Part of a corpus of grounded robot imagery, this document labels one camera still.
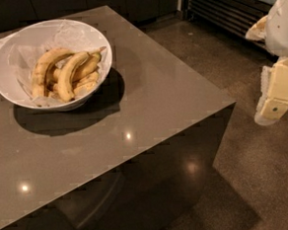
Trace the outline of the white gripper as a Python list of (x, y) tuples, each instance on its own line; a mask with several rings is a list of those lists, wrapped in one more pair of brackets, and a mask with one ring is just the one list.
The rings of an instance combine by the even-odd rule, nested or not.
[(276, 0), (268, 15), (247, 30), (246, 39), (265, 40), (267, 50), (280, 58), (260, 73), (261, 96), (254, 121), (272, 125), (288, 111), (288, 0)]

